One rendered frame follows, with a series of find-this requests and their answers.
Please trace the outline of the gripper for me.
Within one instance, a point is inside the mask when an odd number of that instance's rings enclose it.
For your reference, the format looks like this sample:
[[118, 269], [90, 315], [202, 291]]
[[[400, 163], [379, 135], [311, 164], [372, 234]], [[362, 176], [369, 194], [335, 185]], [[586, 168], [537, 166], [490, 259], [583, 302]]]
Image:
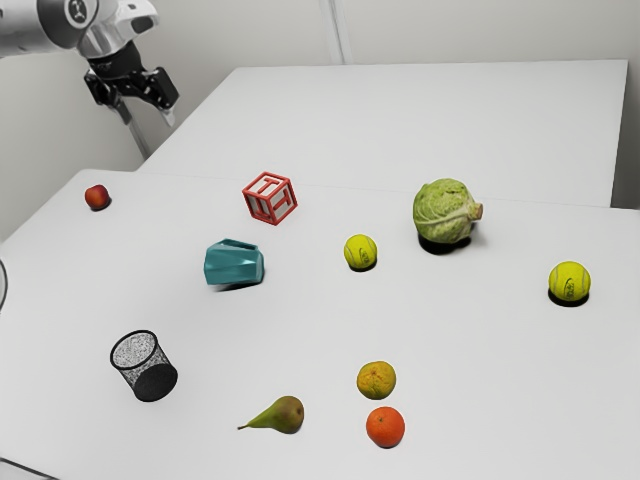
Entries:
[[176, 122], [175, 107], [179, 93], [162, 67], [146, 70], [133, 41], [118, 52], [88, 60], [90, 69], [84, 80], [95, 102], [114, 108], [124, 125], [130, 125], [132, 115], [123, 97], [137, 97], [153, 105], [168, 127]]

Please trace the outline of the teal faceted mug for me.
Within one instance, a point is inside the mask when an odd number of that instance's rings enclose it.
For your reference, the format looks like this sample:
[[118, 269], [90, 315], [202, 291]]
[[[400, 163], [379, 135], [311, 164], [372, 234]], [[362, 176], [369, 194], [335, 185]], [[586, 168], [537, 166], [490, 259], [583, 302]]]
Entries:
[[264, 277], [264, 256], [257, 245], [223, 239], [207, 248], [203, 271], [208, 285], [257, 284]]

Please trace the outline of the red apple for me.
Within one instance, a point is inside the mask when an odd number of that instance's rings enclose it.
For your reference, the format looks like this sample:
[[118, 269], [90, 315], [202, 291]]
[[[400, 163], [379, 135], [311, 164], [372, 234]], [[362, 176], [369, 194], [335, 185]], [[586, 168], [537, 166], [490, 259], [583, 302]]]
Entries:
[[91, 186], [85, 190], [84, 199], [92, 211], [100, 211], [111, 203], [111, 196], [102, 184]]

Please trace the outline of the red letter block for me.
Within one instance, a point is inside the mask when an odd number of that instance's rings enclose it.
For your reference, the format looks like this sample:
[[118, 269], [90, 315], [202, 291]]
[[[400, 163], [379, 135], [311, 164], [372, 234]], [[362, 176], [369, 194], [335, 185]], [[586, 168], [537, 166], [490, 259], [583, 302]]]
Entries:
[[288, 177], [262, 172], [242, 190], [250, 215], [270, 225], [280, 224], [298, 206]]

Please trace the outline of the black mesh pen holder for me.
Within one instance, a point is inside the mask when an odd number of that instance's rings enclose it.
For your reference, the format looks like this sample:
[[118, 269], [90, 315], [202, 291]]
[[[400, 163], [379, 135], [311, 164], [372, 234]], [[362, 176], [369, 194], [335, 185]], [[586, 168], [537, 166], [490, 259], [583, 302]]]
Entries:
[[166, 397], [177, 384], [176, 368], [162, 350], [157, 336], [149, 330], [136, 330], [120, 338], [109, 359], [142, 402]]

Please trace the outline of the yellow tennis ball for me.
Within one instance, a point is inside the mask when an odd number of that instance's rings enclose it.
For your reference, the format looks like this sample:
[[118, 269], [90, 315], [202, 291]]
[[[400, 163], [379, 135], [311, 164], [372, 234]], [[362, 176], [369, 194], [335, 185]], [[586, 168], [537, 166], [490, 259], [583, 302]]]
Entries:
[[349, 237], [344, 245], [343, 254], [350, 268], [365, 270], [375, 264], [378, 250], [375, 241], [364, 234]]
[[590, 293], [591, 275], [581, 263], [563, 261], [550, 271], [548, 289], [561, 301], [579, 302]]

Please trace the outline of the green cabbage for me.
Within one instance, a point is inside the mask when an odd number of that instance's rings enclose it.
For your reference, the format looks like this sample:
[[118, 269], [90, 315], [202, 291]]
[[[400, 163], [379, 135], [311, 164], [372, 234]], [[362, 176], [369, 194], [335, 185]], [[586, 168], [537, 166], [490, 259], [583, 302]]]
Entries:
[[438, 244], [455, 244], [470, 237], [473, 223], [484, 212], [461, 181], [442, 178], [424, 184], [414, 197], [412, 217], [418, 234]]

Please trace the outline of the green pear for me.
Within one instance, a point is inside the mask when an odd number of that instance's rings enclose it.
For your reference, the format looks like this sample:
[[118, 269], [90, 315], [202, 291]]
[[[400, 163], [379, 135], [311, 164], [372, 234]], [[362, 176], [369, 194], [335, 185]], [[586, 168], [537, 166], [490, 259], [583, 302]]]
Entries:
[[238, 430], [268, 428], [283, 434], [295, 434], [300, 430], [304, 416], [304, 405], [297, 397], [283, 396], [245, 425], [239, 426]]

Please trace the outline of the yellow-green mottled orange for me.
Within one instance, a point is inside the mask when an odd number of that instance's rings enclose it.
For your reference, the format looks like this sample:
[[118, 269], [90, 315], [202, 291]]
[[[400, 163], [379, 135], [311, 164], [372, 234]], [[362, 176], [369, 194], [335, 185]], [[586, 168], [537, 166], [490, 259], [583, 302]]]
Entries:
[[383, 360], [372, 361], [363, 365], [356, 377], [359, 392], [371, 400], [387, 398], [396, 386], [394, 367]]

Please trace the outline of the bright orange fruit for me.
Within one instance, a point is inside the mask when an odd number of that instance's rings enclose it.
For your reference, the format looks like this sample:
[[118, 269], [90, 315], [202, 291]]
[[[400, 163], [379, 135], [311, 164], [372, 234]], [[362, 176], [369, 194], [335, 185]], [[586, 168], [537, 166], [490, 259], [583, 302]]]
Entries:
[[366, 433], [381, 448], [397, 446], [405, 434], [405, 421], [398, 410], [382, 406], [372, 410], [366, 420]]

